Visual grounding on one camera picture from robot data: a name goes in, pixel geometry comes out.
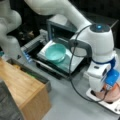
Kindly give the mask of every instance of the table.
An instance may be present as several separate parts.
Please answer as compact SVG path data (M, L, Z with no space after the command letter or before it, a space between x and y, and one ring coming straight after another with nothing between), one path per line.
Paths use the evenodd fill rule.
M120 60L120 50L117 49L117 53ZM83 95L89 88L88 80L82 77L86 69L74 77L74 84ZM118 120L120 117L99 104L80 98L69 81L58 80L50 75L47 75L47 78L52 86L52 91L49 93L52 108L42 120Z

